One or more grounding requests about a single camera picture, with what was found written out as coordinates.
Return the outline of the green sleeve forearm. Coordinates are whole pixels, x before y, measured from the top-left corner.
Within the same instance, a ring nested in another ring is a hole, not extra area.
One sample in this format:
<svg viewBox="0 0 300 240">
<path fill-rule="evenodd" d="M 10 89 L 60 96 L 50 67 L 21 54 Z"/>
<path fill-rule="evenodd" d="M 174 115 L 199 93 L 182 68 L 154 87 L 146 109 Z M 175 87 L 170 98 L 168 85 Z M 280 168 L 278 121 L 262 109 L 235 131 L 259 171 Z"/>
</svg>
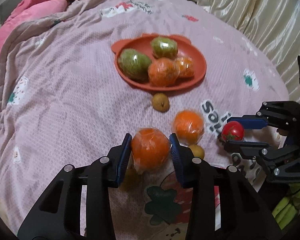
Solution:
<svg viewBox="0 0 300 240">
<path fill-rule="evenodd" d="M 300 213 L 300 183 L 289 185 L 290 197 L 283 197 L 272 211 L 280 229 L 283 230 Z"/>
</svg>

